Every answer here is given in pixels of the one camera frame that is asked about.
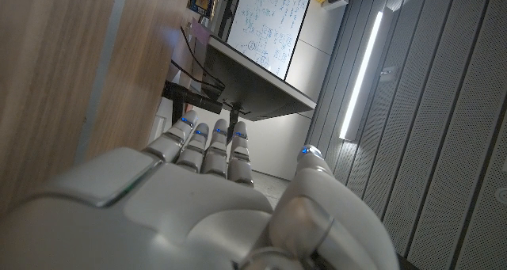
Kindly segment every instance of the writing on whiteboard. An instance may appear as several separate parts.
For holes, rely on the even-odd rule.
[[[284,78],[309,0],[239,0],[227,42]]]

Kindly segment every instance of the robotic hand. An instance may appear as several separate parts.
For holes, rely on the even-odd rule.
[[[254,189],[246,125],[227,166],[227,122],[207,149],[196,124],[187,112],[142,152],[109,151],[37,189],[0,220],[0,268],[398,268],[382,223],[316,148],[273,210]]]

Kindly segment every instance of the wooden wall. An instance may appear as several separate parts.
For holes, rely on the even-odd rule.
[[[115,0],[0,0],[0,214],[74,164]],[[88,154],[146,144],[186,0],[125,0]]]

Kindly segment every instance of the perforated wall panel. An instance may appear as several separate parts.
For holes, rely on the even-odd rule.
[[[348,23],[351,7],[353,6],[353,3],[354,3],[354,0],[349,0],[349,4],[345,8],[345,12],[344,12],[344,15],[342,18],[341,27],[340,27],[340,30],[338,31],[338,36],[337,36],[335,48],[333,49],[333,53],[331,54],[330,66],[327,68],[326,76],[325,76],[324,82],[322,84],[322,89],[321,89],[320,94],[318,95],[317,106],[315,107],[314,116],[313,116],[314,119],[311,121],[310,129],[308,131],[308,136],[307,136],[307,143],[310,143],[313,146],[317,146],[318,138],[319,138],[320,132],[321,132],[321,130],[317,130],[315,132],[315,136],[314,136],[316,119],[318,118],[318,115],[320,113],[322,105],[325,104],[323,102],[323,99],[325,97],[327,97],[330,101],[330,98],[331,98],[330,95],[332,95],[332,92],[334,91],[333,89],[331,89],[331,87],[334,87],[337,82],[337,77],[331,78],[330,76],[331,76],[331,72],[334,68],[334,65],[336,64],[337,55],[338,55],[337,49],[340,47],[341,40],[343,39],[343,36],[345,33],[345,27],[346,27],[346,24]]]
[[[338,161],[338,153],[336,152],[336,149],[334,148],[334,146],[336,146],[338,144],[341,145],[341,142],[343,141],[342,139],[339,138],[339,134],[340,134],[340,130],[341,130],[341,123],[343,122],[343,117],[345,116],[346,109],[347,109],[349,102],[350,102],[350,95],[352,94],[352,91],[353,91],[352,87],[355,84],[356,77],[359,73],[360,65],[363,61],[364,51],[366,50],[366,46],[367,46],[367,43],[368,43],[370,35],[371,35],[373,23],[375,22],[377,13],[380,10],[383,10],[383,8],[385,6],[386,6],[386,0],[374,0],[372,7],[370,9],[370,15],[368,17],[368,22],[367,22],[366,27],[364,28],[363,39],[361,41],[359,51],[357,52],[356,62],[354,63],[352,73],[350,74],[350,77],[349,77],[349,89],[346,91],[346,94],[344,95],[344,99],[342,101],[340,112],[338,113],[337,120],[334,123],[334,129],[333,129],[333,133],[331,134],[331,140],[330,140],[330,144],[328,146],[328,151],[326,152],[326,158],[328,159],[330,166],[332,166],[331,168],[333,168],[333,166],[335,166]],[[387,33],[387,40],[389,40],[391,38],[390,33],[392,33],[391,27],[389,29],[390,30]],[[384,50],[387,50],[387,46],[388,46],[388,42],[384,46]],[[385,59],[385,53],[383,52],[383,54],[381,55],[381,60],[384,60],[384,59]],[[380,71],[381,71],[381,68],[378,68],[377,75],[380,75]],[[378,82],[378,79],[374,79],[371,86],[364,87],[364,89],[370,89],[370,91],[369,91],[370,93],[368,94],[367,103],[364,106],[364,112],[361,115],[361,121],[360,121],[360,124],[358,127],[356,139],[353,140],[354,143],[359,142],[359,138],[360,138],[360,135],[363,131],[366,116],[368,114],[370,104],[372,103],[372,97],[373,97],[373,93],[375,92],[377,82]],[[349,158],[349,163],[348,163],[348,166],[346,167],[346,169],[350,170],[350,166],[352,166],[353,155],[356,153],[356,150],[355,150],[355,148],[353,148],[353,150],[347,149],[347,151],[348,151],[348,153],[346,153],[345,156],[347,158]]]
[[[492,144],[491,139],[507,93],[505,9],[505,0],[490,0],[440,152],[408,255],[408,260],[422,269],[449,268],[471,197]],[[486,223],[489,219],[492,218],[483,216],[477,222]],[[499,234],[488,235],[492,238]],[[505,236],[493,241],[505,244]],[[471,247],[476,249],[474,254],[477,256],[481,251],[488,253],[490,250],[487,248],[494,247],[494,244],[472,244]],[[495,259],[495,256],[483,258]]]
[[[507,160],[507,117],[504,117],[456,269],[507,267],[507,243],[505,243],[507,204],[501,203],[495,197],[495,192],[499,188],[507,188],[507,172],[501,171],[505,160]]]
[[[383,217],[451,0],[425,0],[372,168],[364,202]]]
[[[322,134],[320,136],[320,140],[318,141],[318,148],[322,152],[322,155],[326,158],[331,136],[334,133],[338,112],[340,111],[340,107],[343,103],[345,103],[345,91],[347,90],[347,86],[351,83],[349,79],[354,63],[356,62],[356,57],[364,54],[360,51],[366,49],[368,32],[371,31],[371,27],[375,22],[375,19],[368,19],[373,2],[374,0],[363,0],[361,4],[359,13],[357,14],[356,23],[354,25],[353,34],[345,52],[345,58],[341,64],[341,71],[338,76],[338,82],[334,90],[333,99],[331,100],[330,108],[322,127]],[[337,146],[339,145],[341,145],[341,140],[336,141],[331,147],[331,150],[337,150]]]
[[[467,69],[486,0],[453,0],[426,82],[384,225],[405,255],[436,156]]]
[[[343,23],[345,27],[342,29],[343,33],[341,33],[341,39],[337,44],[337,53],[332,64],[333,66],[329,72],[329,77],[326,81],[327,87],[322,91],[323,96],[318,103],[318,112],[314,115],[314,127],[310,143],[316,147],[318,147],[318,142],[322,134],[322,128],[324,127],[324,122],[331,105],[331,100],[333,99],[334,91],[337,88],[338,76],[340,75],[341,66],[343,60],[345,59],[345,53],[349,47],[350,38],[352,37],[354,26],[357,20],[357,14],[361,8],[362,1],[363,0],[353,0],[350,4],[348,4],[348,15],[345,18],[347,21]]]
[[[393,6],[392,9],[396,9],[399,2],[399,0],[387,0],[387,5]],[[400,10],[398,22],[396,23],[384,67],[396,66],[398,70],[402,69],[423,2],[424,0],[405,0],[402,8],[398,9]],[[368,114],[347,184],[347,187],[360,197],[364,193],[366,181],[372,170],[383,127],[396,90],[397,80],[379,83],[373,98],[372,108]]]
[[[342,184],[347,184],[350,168],[356,155],[356,143],[343,142],[341,146],[340,155],[334,170],[334,177]]]

